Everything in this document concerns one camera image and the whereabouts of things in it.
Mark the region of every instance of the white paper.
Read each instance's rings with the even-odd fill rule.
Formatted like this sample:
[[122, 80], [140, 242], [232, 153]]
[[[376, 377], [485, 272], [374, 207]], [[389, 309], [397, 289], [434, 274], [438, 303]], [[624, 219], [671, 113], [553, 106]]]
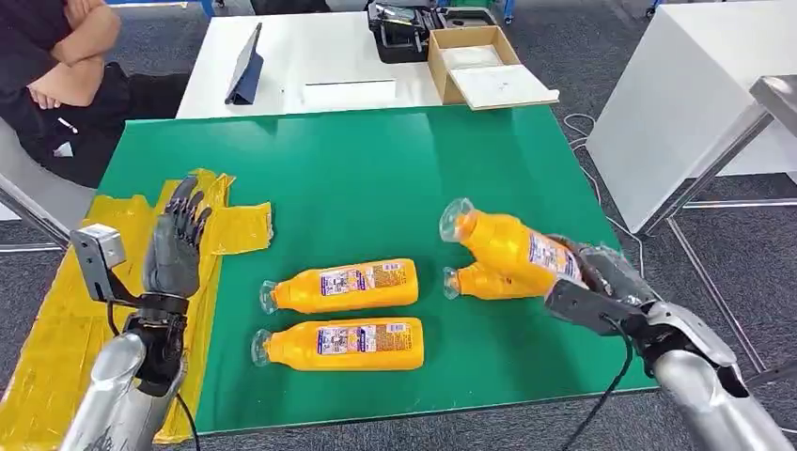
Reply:
[[451, 77], [468, 105], [475, 110], [559, 101], [558, 90], [545, 87], [521, 64], [457, 69], [451, 71]]
[[307, 84], [302, 101], [308, 107], [346, 108], [396, 100], [396, 80]]
[[475, 45], [472, 47], [456, 47], [440, 51], [443, 62], [449, 70], [468, 68], [491, 68], [503, 66], [501, 56], [492, 45]]

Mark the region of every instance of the green tabletop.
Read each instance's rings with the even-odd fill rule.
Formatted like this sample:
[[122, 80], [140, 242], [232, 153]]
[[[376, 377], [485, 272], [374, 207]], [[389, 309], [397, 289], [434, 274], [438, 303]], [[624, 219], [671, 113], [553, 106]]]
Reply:
[[[473, 261], [438, 235], [440, 214], [455, 197], [541, 232], [617, 248], [546, 106], [133, 122], [100, 192], [141, 193], [154, 203], [165, 179], [197, 167], [236, 176], [230, 205], [271, 201], [275, 228], [269, 249], [224, 257], [196, 413], [200, 432], [592, 395], [622, 364], [620, 338], [553, 319], [541, 299], [443, 296], [441, 269]], [[264, 278], [392, 257], [415, 261], [420, 294], [413, 305], [325, 315], [260, 310]], [[396, 316], [423, 321], [426, 361], [415, 371], [300, 372], [250, 360], [259, 328]], [[619, 388], [653, 385], [637, 359]]]

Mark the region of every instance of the chair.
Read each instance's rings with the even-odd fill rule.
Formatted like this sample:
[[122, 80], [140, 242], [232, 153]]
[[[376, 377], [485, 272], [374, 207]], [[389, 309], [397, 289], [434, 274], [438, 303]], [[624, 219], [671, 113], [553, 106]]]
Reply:
[[95, 190], [47, 171], [24, 151], [17, 134], [0, 119], [0, 202], [45, 233], [52, 242], [4, 244], [0, 253], [66, 249], [69, 231], [91, 205]]

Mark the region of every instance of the black cable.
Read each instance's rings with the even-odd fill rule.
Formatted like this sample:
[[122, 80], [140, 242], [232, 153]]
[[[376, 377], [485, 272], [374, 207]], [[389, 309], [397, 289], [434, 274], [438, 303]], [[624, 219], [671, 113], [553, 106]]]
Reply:
[[194, 449], [199, 451], [199, 434], [196, 433], [196, 425], [194, 424], [194, 417], [191, 415], [191, 411], [188, 410], [188, 406], [185, 404], [185, 401], [182, 400], [182, 397], [179, 393], [177, 393], [177, 402], [182, 407], [182, 410], [185, 412], [185, 416], [188, 417], [188, 424], [191, 425], [191, 433], [194, 435]]
[[[107, 313], [108, 313], [108, 327], [111, 328], [111, 332], [114, 333], [114, 336], [119, 335], [119, 329], [117, 329], [116, 324], [114, 323], [114, 300], [109, 299], [105, 301], [107, 305]], [[185, 401], [182, 400], [180, 393], [177, 393], [177, 401], [182, 407], [182, 411], [185, 412], [185, 416], [188, 417], [188, 424], [191, 425], [191, 434], [194, 436], [194, 449], [196, 451], [200, 451], [199, 448], [199, 434], [196, 433], [196, 424], [194, 424], [194, 416], [191, 415], [191, 411], [188, 410], [188, 405], [185, 404]]]
[[119, 336], [119, 329], [117, 329], [116, 324], [114, 323], [114, 300], [109, 299], [105, 301], [105, 305], [107, 308], [108, 313], [108, 327], [111, 328], [111, 332], [114, 333], [114, 336]]
[[628, 368], [629, 366], [631, 366], [631, 360], [633, 360], [633, 348], [631, 345], [631, 339], [628, 337], [628, 334], [625, 333], [622, 326], [620, 326], [616, 321], [605, 315], [601, 316], [601, 319], [611, 323], [612, 327], [614, 327], [622, 335], [623, 341], [625, 341], [625, 362], [623, 363], [620, 372], [617, 373], [615, 378], [612, 380], [612, 383], [609, 384], [609, 387], [606, 388], [605, 392], [603, 392], [601, 398], [598, 399], [598, 402], [595, 404], [595, 407], [592, 408], [592, 411], [589, 412], [589, 415], [587, 415], [584, 421], [582, 421], [581, 424], [578, 425], [578, 428], [575, 430], [575, 432], [572, 433], [568, 441], [562, 446], [561, 448], [562, 451], [570, 449], [570, 447], [575, 443], [576, 439], [578, 439], [578, 436], [581, 435], [582, 432], [584, 432], [584, 429], [586, 429], [587, 426], [589, 426], [589, 423], [592, 421], [593, 418], [595, 418], [595, 415], [598, 413], [601, 407], [603, 407], [603, 404], [606, 402], [606, 399], [608, 399], [609, 395], [611, 395], [611, 393], [615, 391], [617, 385], [620, 383], [623, 376], [625, 376], [625, 373], [628, 372]]

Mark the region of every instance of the orange plastic bottle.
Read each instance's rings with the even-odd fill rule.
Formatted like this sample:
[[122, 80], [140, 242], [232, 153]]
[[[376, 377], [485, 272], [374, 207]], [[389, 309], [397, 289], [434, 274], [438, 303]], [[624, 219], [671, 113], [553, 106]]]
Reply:
[[279, 363], [303, 371], [384, 371], [423, 365], [417, 318], [308, 321], [285, 332], [259, 330], [252, 340], [257, 366]]
[[290, 308], [302, 313], [409, 305], [418, 300], [418, 277], [409, 258], [372, 261], [327, 270], [307, 270], [285, 282], [263, 282], [266, 313]]
[[558, 278], [582, 283], [578, 263], [567, 247], [513, 216], [476, 210], [467, 198], [445, 208], [440, 238], [460, 242], [485, 267], [525, 285], [530, 296], [547, 294]]
[[485, 268], [479, 262], [467, 268], [443, 268], [443, 293], [448, 299], [464, 294], [488, 301], [535, 296], [525, 285]]

